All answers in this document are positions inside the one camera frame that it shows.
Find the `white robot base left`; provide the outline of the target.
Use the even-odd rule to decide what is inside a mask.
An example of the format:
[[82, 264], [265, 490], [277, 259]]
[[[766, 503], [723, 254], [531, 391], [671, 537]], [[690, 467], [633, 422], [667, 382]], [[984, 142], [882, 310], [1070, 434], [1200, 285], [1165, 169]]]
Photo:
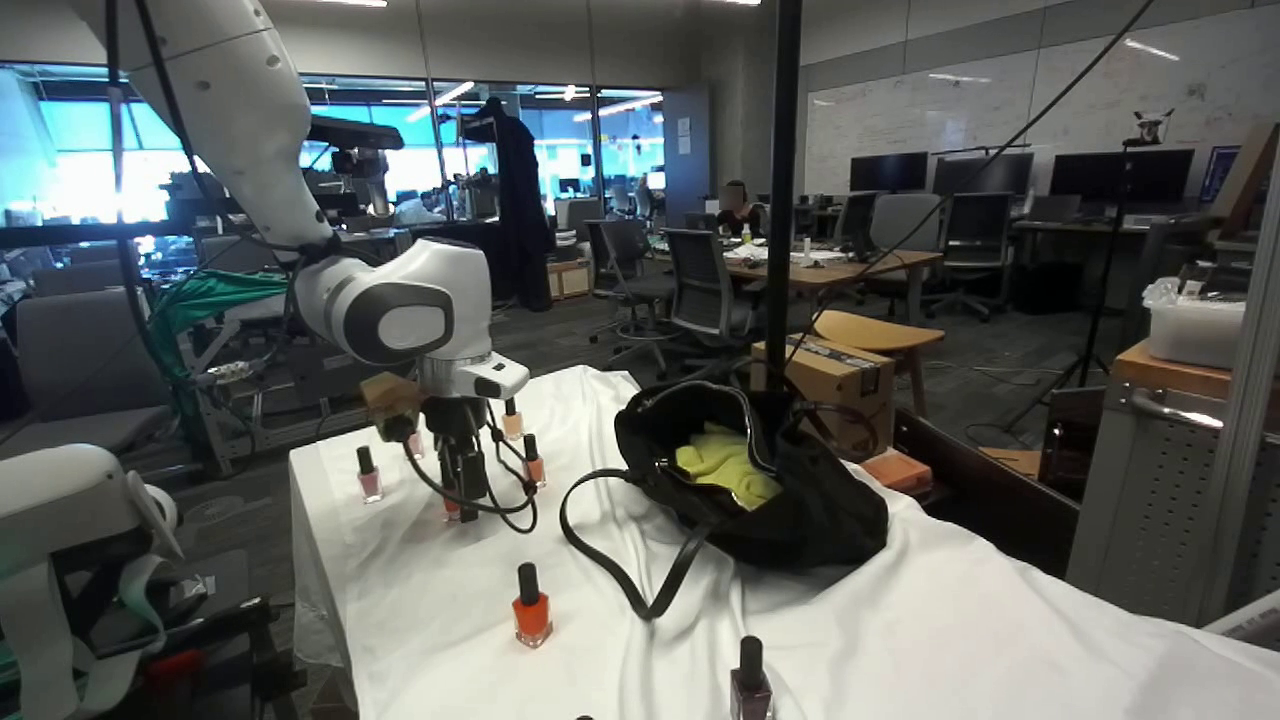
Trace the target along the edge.
[[[100, 444], [56, 444], [0, 458], [0, 631], [18, 662], [18, 720], [82, 720], [116, 706], [171, 627], [147, 582], [181, 559], [176, 500]], [[140, 642], [93, 653], [71, 627], [64, 574], [110, 573], [110, 594]]]

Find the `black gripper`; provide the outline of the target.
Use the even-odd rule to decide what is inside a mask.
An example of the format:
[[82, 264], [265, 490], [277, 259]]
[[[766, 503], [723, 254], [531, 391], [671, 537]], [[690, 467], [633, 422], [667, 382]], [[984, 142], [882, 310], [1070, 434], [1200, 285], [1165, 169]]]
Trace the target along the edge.
[[485, 448], [479, 448], [479, 402], [475, 400], [429, 400], [425, 422], [438, 448], [440, 481], [448, 494], [448, 525], [479, 518], [479, 490], [488, 483]]

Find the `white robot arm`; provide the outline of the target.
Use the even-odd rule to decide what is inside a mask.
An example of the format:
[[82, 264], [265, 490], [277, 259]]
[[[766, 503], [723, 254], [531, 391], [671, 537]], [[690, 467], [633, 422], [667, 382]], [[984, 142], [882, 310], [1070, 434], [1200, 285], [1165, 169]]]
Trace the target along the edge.
[[124, 80], [296, 264], [306, 327], [343, 356], [406, 373], [425, 400], [390, 427], [409, 467], [455, 518], [536, 506], [536, 481], [491, 402], [530, 368], [491, 344], [491, 272], [479, 246], [411, 240], [370, 264], [343, 250], [306, 178], [311, 102], [259, 0], [64, 0], [116, 53]]

